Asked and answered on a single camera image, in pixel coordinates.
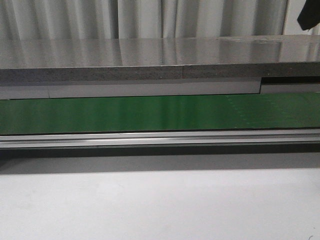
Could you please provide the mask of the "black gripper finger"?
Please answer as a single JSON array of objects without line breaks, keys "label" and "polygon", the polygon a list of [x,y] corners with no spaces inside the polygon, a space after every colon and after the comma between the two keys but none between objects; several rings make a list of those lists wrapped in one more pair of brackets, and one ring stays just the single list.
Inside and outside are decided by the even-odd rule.
[{"label": "black gripper finger", "polygon": [[303,31],[317,26],[320,23],[320,0],[306,0],[297,22]]}]

